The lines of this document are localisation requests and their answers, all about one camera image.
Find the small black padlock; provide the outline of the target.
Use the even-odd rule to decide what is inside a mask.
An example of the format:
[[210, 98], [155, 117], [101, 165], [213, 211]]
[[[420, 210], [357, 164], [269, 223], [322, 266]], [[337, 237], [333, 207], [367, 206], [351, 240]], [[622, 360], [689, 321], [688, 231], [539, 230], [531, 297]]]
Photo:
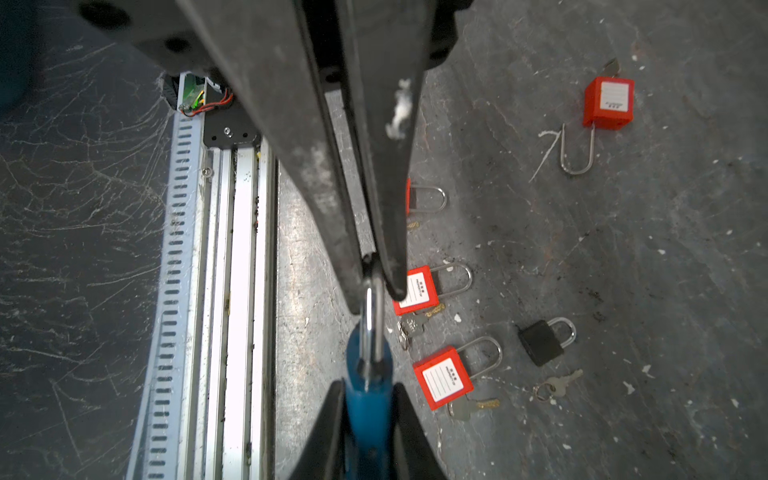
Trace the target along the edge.
[[[564, 340], [560, 340], [557, 336], [556, 328], [559, 326], [564, 326], [568, 330], [569, 335]], [[518, 330], [518, 338], [525, 352], [537, 367], [542, 367], [560, 357], [564, 350], [575, 342], [576, 337], [576, 325], [566, 317], [539, 320]]]

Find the blue padlock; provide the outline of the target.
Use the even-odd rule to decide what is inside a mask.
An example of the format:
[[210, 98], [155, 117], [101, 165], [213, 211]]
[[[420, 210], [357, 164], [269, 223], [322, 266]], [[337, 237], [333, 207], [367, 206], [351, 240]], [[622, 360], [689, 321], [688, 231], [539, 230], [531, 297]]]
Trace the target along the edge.
[[385, 338], [386, 279], [379, 256], [362, 260], [360, 319], [347, 344], [345, 383], [349, 432], [345, 439], [347, 479], [387, 479], [393, 404], [393, 361]]

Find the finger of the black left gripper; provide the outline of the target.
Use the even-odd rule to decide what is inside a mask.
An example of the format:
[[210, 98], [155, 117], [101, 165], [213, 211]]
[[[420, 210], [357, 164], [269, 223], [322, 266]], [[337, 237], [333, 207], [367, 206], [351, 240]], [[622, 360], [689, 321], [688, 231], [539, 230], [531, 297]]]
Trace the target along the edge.
[[331, 383], [291, 480], [344, 478], [347, 409], [345, 383]]
[[392, 422], [390, 478], [446, 480], [402, 383], [393, 387]]

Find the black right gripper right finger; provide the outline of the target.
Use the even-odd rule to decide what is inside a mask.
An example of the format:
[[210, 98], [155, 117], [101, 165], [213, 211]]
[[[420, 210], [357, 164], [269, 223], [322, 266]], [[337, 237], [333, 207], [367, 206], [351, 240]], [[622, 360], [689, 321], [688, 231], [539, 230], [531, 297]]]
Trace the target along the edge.
[[390, 295], [407, 293], [406, 186], [433, 1], [339, 1], [355, 154]]

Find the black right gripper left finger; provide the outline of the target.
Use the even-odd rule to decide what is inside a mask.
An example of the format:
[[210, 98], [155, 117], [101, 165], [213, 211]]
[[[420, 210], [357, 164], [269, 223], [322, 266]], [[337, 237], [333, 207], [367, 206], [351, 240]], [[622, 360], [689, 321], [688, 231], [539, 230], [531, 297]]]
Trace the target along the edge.
[[359, 313], [359, 237], [302, 3], [179, 6], [306, 202], [348, 309]]

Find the red safety padlock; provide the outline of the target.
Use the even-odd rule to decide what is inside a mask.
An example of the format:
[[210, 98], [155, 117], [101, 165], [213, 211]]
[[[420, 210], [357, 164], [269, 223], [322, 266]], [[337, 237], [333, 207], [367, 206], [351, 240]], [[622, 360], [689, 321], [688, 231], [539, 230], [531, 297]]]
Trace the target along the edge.
[[621, 77], [617, 58], [609, 60], [600, 75], [596, 76], [584, 91], [582, 126], [590, 130], [588, 161], [585, 167], [575, 170], [566, 161], [566, 124], [560, 128], [559, 162], [563, 172], [571, 177], [589, 172], [595, 158], [595, 133], [597, 129], [618, 131], [634, 119], [635, 82]]
[[[448, 289], [440, 280], [441, 274], [457, 273], [463, 282]], [[404, 351], [412, 341], [425, 332], [425, 325], [444, 307], [444, 300], [470, 289], [474, 275], [468, 265], [449, 262], [439, 266], [422, 266], [411, 269], [407, 276], [407, 295], [404, 300], [394, 301], [394, 313], [398, 317], [399, 344]]]
[[[494, 359], [481, 370], [472, 373], [463, 363], [461, 354], [481, 343], [495, 350]], [[474, 381], [495, 370], [503, 360], [501, 344], [491, 336], [478, 337], [460, 347], [446, 346], [442, 350], [414, 363], [413, 372], [432, 411], [443, 407], [457, 421], [468, 421], [479, 410], [467, 395], [474, 391]]]
[[447, 207], [448, 202], [449, 196], [443, 188], [414, 183], [408, 179], [406, 183], [407, 229], [411, 231], [420, 226], [418, 219], [412, 219], [413, 215], [421, 218], [424, 215], [437, 214]]

